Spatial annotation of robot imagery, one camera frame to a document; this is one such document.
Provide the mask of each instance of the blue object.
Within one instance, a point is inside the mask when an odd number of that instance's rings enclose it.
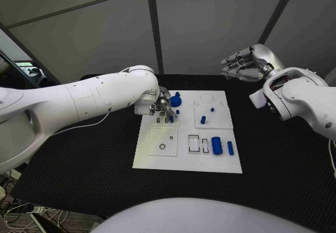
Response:
[[[221,154],[221,143],[220,143],[220,138],[219,137],[211,138],[211,150],[213,150],[214,155]]]
[[[201,117],[201,119],[200,119],[200,124],[204,124],[204,116]]]
[[[181,104],[180,93],[175,92],[174,96],[170,97],[170,106],[171,107],[178,107],[180,104]]]
[[[233,155],[233,147],[230,141],[227,141],[227,148],[229,148],[229,155]]]

